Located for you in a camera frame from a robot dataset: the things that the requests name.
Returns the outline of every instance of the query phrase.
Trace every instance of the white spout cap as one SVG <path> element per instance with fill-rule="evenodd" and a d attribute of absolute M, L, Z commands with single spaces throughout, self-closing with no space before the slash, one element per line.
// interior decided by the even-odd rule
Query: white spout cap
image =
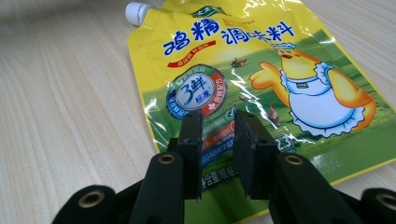
<path fill-rule="evenodd" d="M 128 22 L 140 26 L 150 8 L 154 6 L 145 3 L 132 2 L 125 8 L 125 17 Z"/>

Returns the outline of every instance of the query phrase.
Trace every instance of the spout pouch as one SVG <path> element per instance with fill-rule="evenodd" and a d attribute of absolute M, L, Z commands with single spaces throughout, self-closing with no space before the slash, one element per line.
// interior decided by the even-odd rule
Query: spout pouch
<path fill-rule="evenodd" d="M 259 117 L 281 152 L 304 155 L 329 182 L 395 161 L 393 108 L 300 1 L 167 0 L 128 45 L 158 151 L 190 111 L 205 117 L 203 199 L 186 202 L 186 223 L 267 212 L 239 183 L 236 109 Z"/>

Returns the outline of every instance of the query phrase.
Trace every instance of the yellow packaging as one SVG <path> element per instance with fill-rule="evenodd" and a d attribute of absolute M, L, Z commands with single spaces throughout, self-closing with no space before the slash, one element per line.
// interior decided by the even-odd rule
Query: yellow packaging
<path fill-rule="evenodd" d="M 394 110 L 323 23 L 298 0 L 167 0 L 128 39 L 156 147 L 192 110 L 205 116 L 200 202 L 186 223 L 267 212 L 244 198 L 233 162 L 233 112 L 257 115 L 282 152 L 336 182 L 395 161 Z M 380 153 L 374 148 L 381 148 Z"/>

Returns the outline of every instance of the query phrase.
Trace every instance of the wood grain surface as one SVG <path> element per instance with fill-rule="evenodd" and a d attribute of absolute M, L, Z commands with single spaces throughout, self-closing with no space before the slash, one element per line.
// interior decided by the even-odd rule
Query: wood grain surface
<path fill-rule="evenodd" d="M 396 4 L 304 3 L 395 107 Z M 51 223 L 77 190 L 120 191 L 144 176 L 155 149 L 126 46 L 127 4 L 0 2 L 0 223 Z M 336 187 L 360 197 L 394 186 L 395 163 Z"/>

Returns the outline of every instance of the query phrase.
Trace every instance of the brand logo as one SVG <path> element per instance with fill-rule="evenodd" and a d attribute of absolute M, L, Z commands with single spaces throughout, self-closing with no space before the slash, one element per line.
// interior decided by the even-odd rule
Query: brand logo
<path fill-rule="evenodd" d="M 228 91 L 224 75 L 205 64 L 191 67 L 169 86 L 167 108 L 177 119 L 201 109 L 205 117 L 215 113 L 225 101 Z"/>
<path fill-rule="evenodd" d="M 296 86 L 298 89 L 308 89 L 309 88 L 308 83 L 306 83 L 306 82 L 297 83 Z"/>
<path fill-rule="evenodd" d="M 213 15 L 216 14 L 216 13 L 221 13 L 221 14 L 227 15 L 227 14 L 225 14 L 225 12 L 221 9 L 221 7 L 211 7 L 211 6 L 202 7 L 202 8 L 200 8 L 199 10 L 197 10 L 196 12 L 193 12 L 191 15 L 192 15 L 194 18 L 197 18 L 197 17 L 199 17 L 199 18 L 205 18 L 205 17 L 213 16 Z"/>

